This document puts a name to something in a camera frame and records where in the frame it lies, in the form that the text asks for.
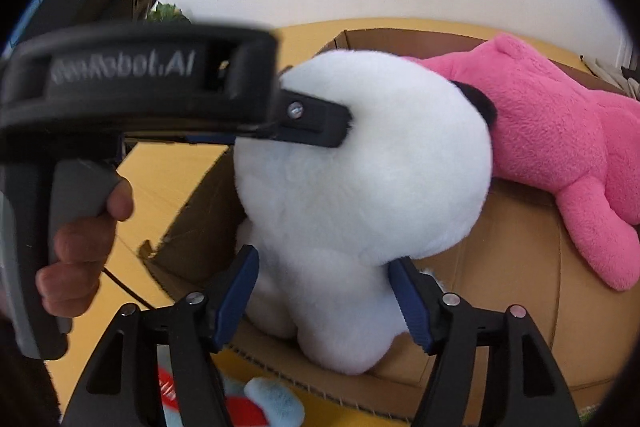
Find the cardboard box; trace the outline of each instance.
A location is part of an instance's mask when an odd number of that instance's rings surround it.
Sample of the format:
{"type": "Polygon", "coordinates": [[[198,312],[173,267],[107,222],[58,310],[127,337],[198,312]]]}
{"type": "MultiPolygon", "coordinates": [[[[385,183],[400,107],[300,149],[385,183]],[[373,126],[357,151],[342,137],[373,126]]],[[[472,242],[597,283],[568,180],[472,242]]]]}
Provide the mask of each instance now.
{"type": "MultiPolygon", "coordinates": [[[[323,50],[376,49],[427,58],[469,50],[479,39],[412,30],[342,32],[323,50]]],[[[616,91],[600,79],[560,65],[590,89],[616,91]]],[[[232,154],[221,156],[180,211],[157,251],[147,242],[142,262],[174,299],[203,288],[234,255],[244,211],[234,186],[232,154]]],[[[529,310],[552,346],[579,409],[598,403],[626,361],[640,330],[640,285],[626,293],[606,287],[575,250],[553,197],[535,188],[494,180],[471,234],[422,261],[447,288],[476,307],[529,310]]],[[[411,418],[433,360],[408,335],[365,375],[347,377],[308,361],[295,343],[240,324],[230,349],[288,382],[340,404],[398,419],[411,418]]],[[[465,422],[482,404],[487,350],[479,349],[465,422]]]]}

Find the red fabric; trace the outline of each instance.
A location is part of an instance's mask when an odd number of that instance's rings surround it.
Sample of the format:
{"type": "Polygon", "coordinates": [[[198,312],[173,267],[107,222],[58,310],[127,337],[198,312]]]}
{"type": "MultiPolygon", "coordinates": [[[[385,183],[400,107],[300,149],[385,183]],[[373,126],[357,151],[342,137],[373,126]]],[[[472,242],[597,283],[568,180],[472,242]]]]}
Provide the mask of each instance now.
{"type": "Polygon", "coordinates": [[[268,427],[262,409],[251,400],[240,396],[227,396],[225,403],[235,427],[268,427]]]}
{"type": "Polygon", "coordinates": [[[420,60],[494,102],[494,176],[556,196],[575,246],[616,290],[640,278],[640,103],[589,90],[532,46],[501,34],[420,60]]]}
{"type": "Polygon", "coordinates": [[[162,404],[177,411],[178,401],[175,399],[174,377],[162,367],[158,367],[158,378],[160,380],[162,404]]]}

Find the black cable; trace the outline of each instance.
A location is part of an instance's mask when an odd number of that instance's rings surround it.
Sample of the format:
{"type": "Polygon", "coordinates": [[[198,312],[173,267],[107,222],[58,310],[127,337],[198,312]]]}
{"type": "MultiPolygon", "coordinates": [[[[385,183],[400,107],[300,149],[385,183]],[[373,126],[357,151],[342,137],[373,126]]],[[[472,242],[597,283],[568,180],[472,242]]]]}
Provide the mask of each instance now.
{"type": "Polygon", "coordinates": [[[118,279],[116,276],[114,276],[113,273],[111,273],[109,270],[107,270],[106,268],[102,268],[102,272],[109,278],[111,279],[114,283],[116,283],[120,288],[122,288],[124,291],[126,291],[126,293],[133,299],[135,299],[136,301],[138,301],[140,304],[142,304],[145,308],[149,309],[149,310],[155,310],[156,307],[152,306],[151,304],[149,304],[147,301],[145,301],[145,299],[143,299],[140,295],[138,295],[137,293],[135,293],[131,288],[129,288],[124,282],[122,282],[120,279],[118,279]]]}

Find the human hand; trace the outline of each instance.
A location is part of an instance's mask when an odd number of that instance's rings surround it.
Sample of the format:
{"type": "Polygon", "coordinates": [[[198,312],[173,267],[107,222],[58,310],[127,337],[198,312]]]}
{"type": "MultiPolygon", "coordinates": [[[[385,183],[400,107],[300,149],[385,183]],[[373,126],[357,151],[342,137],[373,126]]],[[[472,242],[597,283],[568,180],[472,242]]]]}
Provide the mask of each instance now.
{"type": "Polygon", "coordinates": [[[58,230],[54,238],[58,263],[36,274],[36,286],[47,312],[58,317],[78,317],[89,309],[113,247],[116,221],[126,221],[131,214],[132,188],[123,180],[109,196],[105,214],[78,219],[58,230]]]}

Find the blue object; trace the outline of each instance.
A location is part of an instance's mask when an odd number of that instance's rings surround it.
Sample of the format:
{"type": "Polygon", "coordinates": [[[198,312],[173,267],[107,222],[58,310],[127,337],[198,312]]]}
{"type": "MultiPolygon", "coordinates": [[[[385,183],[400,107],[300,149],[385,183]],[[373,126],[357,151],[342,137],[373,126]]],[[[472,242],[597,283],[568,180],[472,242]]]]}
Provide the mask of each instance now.
{"type": "Polygon", "coordinates": [[[258,251],[254,247],[242,247],[238,257],[243,254],[243,250],[248,248],[244,263],[238,270],[233,281],[226,291],[222,302],[216,310],[216,330],[212,341],[218,350],[222,349],[233,338],[251,292],[254,290],[255,281],[258,279],[258,251]]]}
{"type": "Polygon", "coordinates": [[[430,312],[409,277],[402,259],[396,259],[388,264],[388,277],[412,339],[425,352],[428,352],[434,343],[430,329],[430,312]]]}
{"type": "Polygon", "coordinates": [[[252,378],[244,394],[262,409],[270,427],[300,427],[305,420],[302,402],[280,382],[252,378]]]}
{"type": "Polygon", "coordinates": [[[162,406],[162,410],[164,411],[166,427],[183,427],[182,418],[180,417],[179,412],[169,409],[165,405],[162,406]]]}
{"type": "Polygon", "coordinates": [[[174,375],[174,370],[171,367],[171,354],[169,354],[169,346],[166,344],[160,344],[156,348],[156,353],[158,354],[158,365],[166,370],[169,375],[174,375]]]}
{"type": "Polygon", "coordinates": [[[222,373],[220,373],[220,377],[222,377],[222,387],[224,387],[225,396],[244,397],[244,383],[235,380],[234,378],[229,378],[227,375],[223,375],[222,373]]]}
{"type": "Polygon", "coordinates": [[[189,143],[211,143],[218,145],[233,145],[236,143],[234,134],[190,134],[186,136],[189,143]]]}

